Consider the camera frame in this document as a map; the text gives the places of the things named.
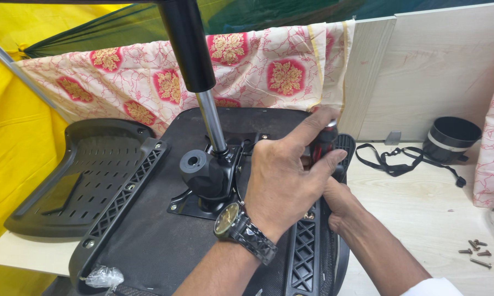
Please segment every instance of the watch face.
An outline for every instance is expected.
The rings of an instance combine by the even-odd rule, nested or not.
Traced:
[[[216,219],[216,224],[214,225],[214,233],[216,235],[225,233],[234,223],[238,217],[238,211],[240,207],[237,203],[231,203],[226,208],[223,209],[221,214]]]

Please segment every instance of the black strap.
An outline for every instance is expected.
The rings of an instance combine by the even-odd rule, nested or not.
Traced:
[[[366,147],[370,147],[371,149],[373,149],[375,151],[375,156],[376,156],[379,164],[367,161],[365,159],[362,159],[359,156],[359,153],[357,152],[357,150],[361,149],[361,148],[366,148]],[[412,155],[410,153],[407,153],[406,150],[417,152],[417,153],[419,153],[419,155],[418,156]],[[404,153],[405,155],[415,159],[411,165],[407,165],[407,164],[388,165],[386,163],[386,156],[395,156],[395,155],[400,154],[401,152]],[[377,152],[375,147],[373,147],[373,145],[371,145],[369,143],[366,143],[366,144],[362,144],[362,145],[358,146],[355,149],[355,155],[356,155],[356,158],[358,158],[363,164],[370,166],[376,170],[386,172],[388,175],[390,175],[392,177],[398,177],[402,174],[413,171],[413,169],[422,161],[422,162],[429,163],[429,164],[437,166],[437,167],[443,167],[443,168],[449,170],[450,172],[452,172],[452,174],[454,174],[454,176],[457,178],[457,181],[455,182],[455,185],[457,187],[462,188],[464,185],[467,184],[467,181],[464,178],[457,175],[457,172],[453,168],[449,167],[448,165],[442,165],[440,163],[425,159],[424,158],[424,151],[422,151],[421,148],[405,147],[405,148],[400,149],[397,147],[391,153],[384,152],[379,156],[379,152]]]

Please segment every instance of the plastic bag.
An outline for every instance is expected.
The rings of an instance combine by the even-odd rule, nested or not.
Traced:
[[[115,290],[115,287],[124,281],[123,274],[115,267],[97,266],[85,279],[86,285],[94,288],[110,288],[109,291]]]

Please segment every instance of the metal watch band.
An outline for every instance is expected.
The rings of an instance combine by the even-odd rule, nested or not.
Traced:
[[[238,232],[231,233],[231,237],[253,253],[264,265],[269,265],[277,254],[277,246],[251,223],[247,215],[243,215],[239,220]]]

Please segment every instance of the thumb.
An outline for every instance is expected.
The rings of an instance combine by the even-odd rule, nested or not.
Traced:
[[[324,182],[335,172],[336,165],[344,160],[346,155],[348,152],[342,149],[330,151],[311,167],[309,175]]]

